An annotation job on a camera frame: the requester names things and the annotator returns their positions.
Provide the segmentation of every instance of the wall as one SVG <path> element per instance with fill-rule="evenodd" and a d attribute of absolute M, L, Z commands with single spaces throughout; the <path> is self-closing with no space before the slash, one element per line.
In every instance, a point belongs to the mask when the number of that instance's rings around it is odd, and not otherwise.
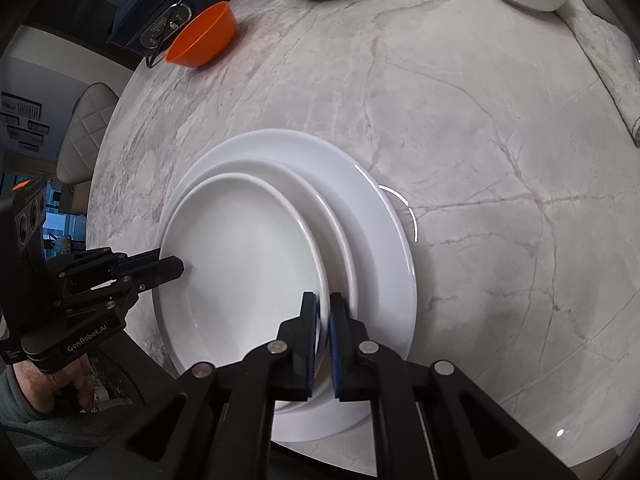
<path fill-rule="evenodd" d="M 56 160 L 74 105 L 92 83 L 103 82 L 121 95 L 133 72 L 82 46 L 22 26 L 0 59 L 0 91 L 42 104 L 38 122 L 50 127 L 40 153 L 29 154 L 9 139 L 0 123 L 0 144 L 6 150 Z M 26 128 L 26 118 L 20 127 Z"/>
<path fill-rule="evenodd" d="M 128 68 L 100 54 L 25 26 L 20 27 L 4 54 L 55 70 L 87 85 L 106 83 L 117 95 L 122 94 L 133 74 Z"/>
<path fill-rule="evenodd" d="M 0 60 L 0 91 L 25 97 L 42 104 L 39 123 L 49 126 L 49 135 L 39 153 L 30 153 L 18 147 L 18 141 L 9 139 L 6 125 L 0 123 L 0 139 L 4 149 L 11 152 L 56 160 L 65 137 L 71 112 L 88 84 L 41 65 L 12 56 Z M 20 127 L 27 127 L 27 119 L 20 117 Z"/>

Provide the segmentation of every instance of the framed picture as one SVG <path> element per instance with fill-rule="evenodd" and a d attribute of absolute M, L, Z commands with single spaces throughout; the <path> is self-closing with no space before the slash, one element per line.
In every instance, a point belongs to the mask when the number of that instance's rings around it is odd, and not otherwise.
<path fill-rule="evenodd" d="M 11 126 L 20 126 L 20 118 L 15 115 L 0 112 L 0 121 L 10 124 Z"/>
<path fill-rule="evenodd" d="M 28 142 L 18 142 L 18 146 L 20 147 L 20 149 L 22 150 L 27 150 L 28 152 L 33 152 L 33 153 L 38 153 L 40 151 L 38 146 L 35 146 L 34 144 L 29 144 Z"/>
<path fill-rule="evenodd" d="M 48 135 L 49 127 L 46 124 L 40 124 L 36 121 L 27 121 L 27 128 L 38 134 Z"/>
<path fill-rule="evenodd" d="M 28 144 L 35 144 L 36 146 L 42 146 L 44 143 L 43 135 L 30 132 L 29 130 L 7 125 L 6 132 L 9 134 L 9 138 L 13 140 L 21 140 Z"/>
<path fill-rule="evenodd" d="M 30 99 L 25 99 L 18 95 L 9 94 L 8 92 L 2 92 L 0 94 L 0 100 L 2 101 L 2 110 L 10 114 L 18 114 L 29 119 L 40 118 L 40 112 L 42 111 L 42 104 Z"/>

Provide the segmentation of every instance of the orange label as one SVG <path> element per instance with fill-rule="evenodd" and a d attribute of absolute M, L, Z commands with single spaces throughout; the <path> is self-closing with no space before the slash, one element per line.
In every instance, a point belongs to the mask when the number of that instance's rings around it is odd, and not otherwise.
<path fill-rule="evenodd" d="M 15 191 L 16 189 L 20 189 L 21 187 L 26 186 L 30 182 L 31 182 L 30 178 L 28 178 L 27 180 L 23 180 L 22 182 L 18 182 L 18 184 L 16 184 L 15 186 L 13 186 L 11 188 L 11 191 Z"/>

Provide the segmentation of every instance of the orange bowl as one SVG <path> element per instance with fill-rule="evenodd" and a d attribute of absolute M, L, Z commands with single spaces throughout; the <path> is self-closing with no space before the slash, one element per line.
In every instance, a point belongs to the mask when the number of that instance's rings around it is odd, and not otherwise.
<path fill-rule="evenodd" d="M 238 22 L 229 2 L 218 2 L 193 18 L 175 38 L 164 57 L 168 63 L 197 67 L 225 50 Z"/>

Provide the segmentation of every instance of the chair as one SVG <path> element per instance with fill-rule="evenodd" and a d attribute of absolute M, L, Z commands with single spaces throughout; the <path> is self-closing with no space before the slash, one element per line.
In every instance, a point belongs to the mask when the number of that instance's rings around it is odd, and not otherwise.
<path fill-rule="evenodd" d="M 62 141 L 56 175 L 64 184 L 90 181 L 98 150 L 118 103 L 118 96 L 104 83 L 94 83 L 80 96 Z"/>
<path fill-rule="evenodd" d="M 89 193 L 91 181 L 80 184 L 65 184 L 60 192 L 58 212 L 69 215 L 85 215 L 89 207 Z"/>

